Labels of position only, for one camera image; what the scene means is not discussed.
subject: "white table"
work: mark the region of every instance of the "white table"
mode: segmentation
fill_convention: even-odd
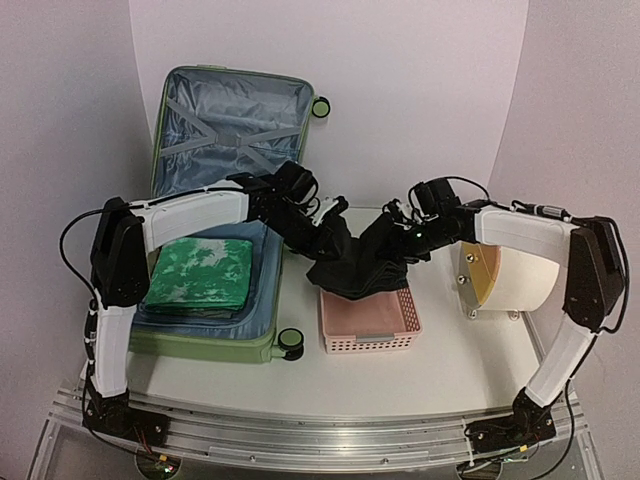
[[[351,209],[359,234],[379,209]],[[304,357],[262,365],[131,354],[133,391],[205,406],[310,416],[442,415],[511,404],[538,362],[524,320],[506,313],[469,320],[455,285],[457,246],[410,267],[423,332],[406,351],[328,355],[318,322],[311,262],[285,253],[278,329],[299,328]]]

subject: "black cloth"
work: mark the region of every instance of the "black cloth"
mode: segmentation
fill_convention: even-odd
[[[401,227],[389,214],[380,215],[360,238],[351,236],[344,218],[330,221],[340,257],[318,260],[307,272],[311,283],[350,300],[408,286],[407,262],[397,248]]]

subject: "black wheel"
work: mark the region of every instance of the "black wheel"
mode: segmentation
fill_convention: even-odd
[[[297,328],[285,328],[278,335],[278,346],[285,360],[298,360],[304,354],[304,335]]]
[[[313,106],[311,107],[311,113],[316,118],[325,118],[331,112],[331,105],[329,104],[329,100],[325,97],[318,97],[313,101]]]

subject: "gray wall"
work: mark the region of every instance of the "gray wall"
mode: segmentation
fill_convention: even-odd
[[[59,260],[60,231],[146,191],[150,145],[127,0],[1,5],[0,475],[14,480],[84,357],[88,294]],[[68,242],[85,272],[94,225]]]
[[[491,177],[499,200],[565,206],[619,221],[640,269],[640,3],[533,1],[513,101]],[[608,479],[637,478],[640,278],[621,333],[576,379]],[[548,345],[561,291],[536,312]]]

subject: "green tie-dye shirt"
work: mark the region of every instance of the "green tie-dye shirt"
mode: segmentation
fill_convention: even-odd
[[[240,310],[251,278],[247,240],[180,238],[162,248],[146,304],[154,310]]]

